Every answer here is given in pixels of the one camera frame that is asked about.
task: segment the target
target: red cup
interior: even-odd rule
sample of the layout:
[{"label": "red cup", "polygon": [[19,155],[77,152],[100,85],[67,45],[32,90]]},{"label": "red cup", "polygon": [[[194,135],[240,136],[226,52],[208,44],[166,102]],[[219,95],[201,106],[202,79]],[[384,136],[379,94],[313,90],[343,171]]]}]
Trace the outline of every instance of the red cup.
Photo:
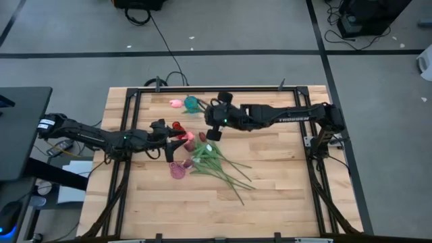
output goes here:
[{"label": "red cup", "polygon": [[[184,128],[180,125],[180,122],[178,122],[178,121],[173,122],[173,129],[184,131]],[[185,134],[179,135],[179,136],[177,136],[177,138],[182,139],[184,136],[185,136]]]}]

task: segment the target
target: pink flower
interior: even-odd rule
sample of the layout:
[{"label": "pink flower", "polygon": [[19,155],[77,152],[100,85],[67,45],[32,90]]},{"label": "pink flower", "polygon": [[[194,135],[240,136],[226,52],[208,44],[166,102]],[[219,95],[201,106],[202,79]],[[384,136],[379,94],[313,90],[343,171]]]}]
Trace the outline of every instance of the pink flower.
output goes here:
[{"label": "pink flower", "polygon": [[191,159],[185,159],[183,161],[183,167],[185,167],[186,169],[190,169],[194,166],[195,162]]},{"label": "pink flower", "polygon": [[198,136],[200,137],[201,142],[206,142],[207,138],[205,137],[204,132],[199,132]]},{"label": "pink flower", "polygon": [[183,145],[183,147],[189,152],[193,152],[195,150],[195,145],[192,142],[187,142],[186,144]]},{"label": "pink flower", "polygon": [[182,108],[183,106],[183,101],[179,99],[170,100],[169,102],[171,103],[171,107],[173,108]]},{"label": "pink flower", "polygon": [[186,138],[188,139],[188,141],[185,143],[185,145],[190,144],[190,142],[192,142],[195,139],[195,135],[191,132],[187,132],[186,135],[182,137],[182,139],[186,139]]}]

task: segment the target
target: black floor stripe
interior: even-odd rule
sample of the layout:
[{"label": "black floor stripe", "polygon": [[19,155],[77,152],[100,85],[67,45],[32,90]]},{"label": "black floor stripe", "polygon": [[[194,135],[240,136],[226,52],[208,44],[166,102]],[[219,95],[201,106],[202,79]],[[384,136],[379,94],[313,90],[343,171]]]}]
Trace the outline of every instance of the black floor stripe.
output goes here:
[{"label": "black floor stripe", "polygon": [[[317,40],[318,49],[320,51],[321,61],[323,62],[325,77],[327,78],[327,84],[331,94],[331,99],[333,101],[333,104],[341,107],[338,91],[336,90],[335,80],[333,78],[333,74],[331,73],[330,63],[325,51],[324,42],[321,38],[321,31],[319,30],[317,16],[315,15],[312,0],[306,0],[306,4],[308,6],[310,20],[312,21],[313,31]],[[349,137],[347,131],[342,133],[342,135],[344,137]],[[358,169],[354,158],[354,151],[352,150],[351,142],[345,143],[345,154],[351,170],[352,187],[356,196],[357,207],[360,213],[363,230],[367,234],[373,234],[371,218],[367,209],[365,194],[361,186],[360,176],[358,174]]]},{"label": "black floor stripe", "polygon": [[20,14],[21,9],[23,8],[23,6],[24,6],[25,3],[26,3],[26,0],[21,0],[20,1],[20,3],[18,4],[18,6],[16,7],[14,13],[12,14],[11,19],[9,20],[9,22],[7,23],[5,29],[1,33],[1,36],[0,36],[0,47],[5,42],[6,37],[9,34],[9,31],[11,31],[12,26],[15,24],[15,21],[18,18],[18,15]]},{"label": "black floor stripe", "polygon": [[[418,55],[424,50],[324,51],[325,55]],[[224,55],[322,55],[318,50],[220,50],[173,51],[176,57]],[[95,58],[95,57],[170,57],[168,51],[95,52],[95,53],[0,53],[0,59]]]},{"label": "black floor stripe", "polygon": [[[222,55],[319,55],[318,50],[220,50],[173,51],[176,57]],[[136,51],[110,53],[0,53],[0,59],[89,58],[89,57],[170,57],[168,51]]]},{"label": "black floor stripe", "polygon": [[326,55],[419,55],[424,49],[411,50],[364,50],[364,51],[325,51]]}]

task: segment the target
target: pink object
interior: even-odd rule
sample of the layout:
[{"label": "pink object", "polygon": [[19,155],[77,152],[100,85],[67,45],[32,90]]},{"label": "pink object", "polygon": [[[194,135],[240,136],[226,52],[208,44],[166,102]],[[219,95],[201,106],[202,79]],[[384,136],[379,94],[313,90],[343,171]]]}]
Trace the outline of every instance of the pink object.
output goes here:
[{"label": "pink object", "polygon": [[178,165],[176,162],[171,162],[169,164],[169,170],[171,173],[171,177],[177,180],[183,179],[186,175],[186,170],[183,166]]},{"label": "pink object", "polygon": [[186,145],[186,144],[190,144],[190,142],[193,141],[193,140],[195,139],[195,135],[194,135],[193,133],[191,133],[191,132],[187,132],[186,135],[184,135],[182,139],[185,139],[185,138],[187,138],[188,141],[185,142],[184,144],[185,144],[185,145]]},{"label": "pink object", "polygon": [[183,107],[183,101],[182,100],[170,100],[171,107],[173,108],[182,108]]},{"label": "pink object", "polygon": [[189,152],[189,153],[191,153],[191,152],[194,152],[194,150],[195,150],[195,145],[192,143],[192,142],[186,142],[184,145],[183,145],[183,147]]},{"label": "pink object", "polygon": [[199,132],[198,136],[200,137],[201,142],[207,142],[207,138],[205,137],[204,132]]},{"label": "pink object", "polygon": [[185,159],[183,161],[183,167],[185,167],[186,169],[190,169],[192,167],[194,167],[195,162],[192,159]]}]

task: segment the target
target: black metal frame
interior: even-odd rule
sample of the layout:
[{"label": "black metal frame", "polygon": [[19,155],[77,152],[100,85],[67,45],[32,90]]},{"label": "black metal frame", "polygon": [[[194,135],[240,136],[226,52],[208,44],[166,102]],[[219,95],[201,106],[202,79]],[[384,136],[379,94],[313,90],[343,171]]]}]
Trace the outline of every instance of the black metal frame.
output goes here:
[{"label": "black metal frame", "polygon": [[[132,100],[132,97],[135,97],[135,106],[134,106],[134,112],[132,115],[132,125],[131,125],[131,129],[136,128],[136,125],[138,123],[138,113],[139,113],[139,108],[140,108],[140,98],[141,95],[143,93],[153,93],[153,92],[221,92],[221,91],[228,91],[228,92],[263,92],[263,91],[278,91],[278,86],[239,86],[239,87],[177,87],[177,88],[172,88],[172,87],[157,87],[156,89],[154,88],[129,88],[127,89],[126,92],[126,100],[125,100],[125,105],[124,105],[124,112],[123,112],[123,117],[121,120],[121,130],[125,130],[126,129],[126,122],[128,120],[128,112],[129,112],[129,108],[130,108],[130,102]],[[301,102],[300,102],[300,95],[302,95],[304,97],[304,102],[306,106],[311,106],[311,99],[309,97],[309,93],[308,93],[308,88],[307,86],[284,86],[281,90],[279,89],[279,91],[282,92],[292,92],[294,95],[294,100],[296,103],[296,106],[299,107],[301,106]],[[312,131],[312,135],[316,136],[317,135],[317,127],[315,126],[314,122],[310,122],[310,128]],[[306,137],[308,136],[307,132],[306,132],[306,126],[304,124],[304,122],[300,122],[300,131],[302,134],[302,137]],[[313,166],[313,161],[312,159],[309,159],[308,155],[307,155],[307,148],[303,142],[304,145],[304,150],[305,150],[305,154],[306,154],[306,164],[308,167],[308,174],[309,174],[309,179],[311,181],[311,190],[312,190],[312,194],[313,194],[313,200],[314,200],[314,206],[315,206],[315,214],[317,216],[317,222],[318,222],[318,227],[319,227],[319,233],[320,235],[324,235],[326,234],[326,229],[325,229],[325,224],[324,224],[324,216],[323,216],[323,212],[321,209],[321,202],[320,202],[320,197],[319,197],[319,193],[315,190],[314,186],[312,185],[312,180],[313,180],[313,176],[315,173],[315,169]],[[121,162],[116,161],[115,165],[113,167],[113,173],[111,176],[111,182],[110,182],[110,187],[109,187],[109,195],[108,195],[108,202],[110,202],[113,199],[113,195],[115,192],[115,186],[117,183],[117,175],[118,175],[118,171],[119,171],[119,164]],[[320,168],[320,175],[321,175],[321,183],[323,185],[323,191],[324,193],[328,196],[328,198],[331,201],[331,193],[330,193],[330,189],[329,189],[329,182],[327,179],[327,173],[325,171],[325,165],[323,163],[322,160],[318,160],[317,163],[319,164],[319,168]],[[126,163],[125,164],[125,168],[124,168],[124,176],[126,176],[126,181],[129,178],[129,174],[130,174],[130,163]],[[116,219],[116,224],[115,224],[115,236],[120,236],[121,231],[122,231],[122,221],[123,221],[123,216],[124,216],[124,207],[125,207],[125,203],[126,203],[126,191],[123,192],[120,201],[119,201],[119,208],[118,208],[118,213],[117,213],[117,219]],[[330,223],[331,223],[331,231],[334,234],[338,234],[339,230],[338,230],[338,224],[336,222],[335,216],[333,215],[333,212],[331,211],[331,207],[329,207],[328,209],[329,211],[329,216],[330,216]],[[108,231],[109,231],[109,222],[110,222],[110,217],[108,218],[108,220],[105,222],[104,226],[103,226],[103,231],[102,231],[102,236],[107,236],[108,235]],[[285,240],[289,240],[292,241],[294,238],[284,238]],[[176,242],[181,242],[182,240],[187,241],[187,242],[191,242],[191,239],[178,239],[175,240]],[[275,238],[259,238],[259,239],[253,239],[253,238],[245,238],[245,239],[236,239],[239,241],[247,241],[247,242],[253,242],[258,240],[259,242],[266,242],[266,241],[270,241],[270,242],[274,242]]]},{"label": "black metal frame", "polygon": [[[300,95],[304,97],[304,105],[311,106],[311,99],[309,97],[309,92],[307,86],[232,86],[232,87],[159,87],[156,89],[153,88],[128,88],[126,91],[126,100],[124,105],[123,117],[121,119],[121,130],[126,129],[126,122],[128,120],[128,112],[130,108],[130,102],[132,97],[135,96],[135,106],[134,112],[132,116],[132,125],[131,129],[136,128],[138,123],[138,113],[140,108],[140,100],[141,95],[143,93],[152,93],[152,92],[263,92],[263,91],[282,91],[282,92],[293,92],[294,93],[294,101],[296,106],[301,106],[302,102],[300,100]],[[317,128],[315,123],[310,122],[310,128],[313,136],[317,135]],[[304,121],[300,121],[300,131],[301,135],[304,138],[307,136],[306,125]],[[353,227],[350,226],[348,221],[344,219],[344,216],[339,212],[338,208],[333,204],[331,200],[331,194],[329,190],[329,184],[327,180],[327,174],[325,171],[324,162],[320,159],[317,160],[317,165],[320,168],[321,174],[321,183],[319,183],[317,176],[315,175],[315,169],[313,166],[313,159],[308,155],[308,148],[305,145],[305,141],[303,140],[304,151],[306,155],[306,166],[308,168],[310,187],[313,194],[313,201],[315,206],[315,213],[317,216],[317,223],[319,228],[319,237],[315,238],[282,238],[279,232],[275,232],[274,238],[193,238],[193,239],[163,239],[162,234],[156,234],[155,239],[145,239],[145,242],[150,243],[225,243],[225,242],[238,242],[238,243],[282,243],[282,242],[343,242],[343,243],[360,243],[360,242],[368,242],[368,243],[411,243],[411,242],[431,242],[432,240],[427,239],[415,239],[415,238],[399,238],[399,237],[388,237],[388,236],[374,236],[373,234],[365,234],[356,231]],[[122,232],[122,221],[124,216],[124,209],[126,204],[126,192],[127,192],[127,182],[130,174],[130,167],[132,161],[132,154],[125,162],[124,175],[121,180],[120,186],[115,189],[117,184],[117,175],[119,171],[120,161],[116,161],[113,167],[113,173],[111,176],[111,183],[109,189],[109,196],[107,201],[107,208],[104,209],[104,212],[101,216],[99,216],[98,221],[92,226],[89,232],[85,233],[83,236],[76,238],[75,240],[67,240],[63,241],[63,243],[106,243],[121,240],[121,232]],[[353,189],[356,190],[355,185],[356,182],[353,181]],[[321,208],[320,199],[325,203],[329,210],[329,217],[331,222],[331,230],[332,233],[327,233],[325,229],[325,224],[323,220],[323,212]],[[119,200],[119,207],[117,212],[117,219],[115,222],[115,232],[113,235],[108,236],[109,231],[109,222],[111,219],[110,212],[114,204]],[[346,234],[340,234],[338,232],[338,223],[344,229]],[[102,228],[102,234],[99,237],[96,237],[97,231]],[[137,242],[144,242],[144,240],[137,239]]]}]

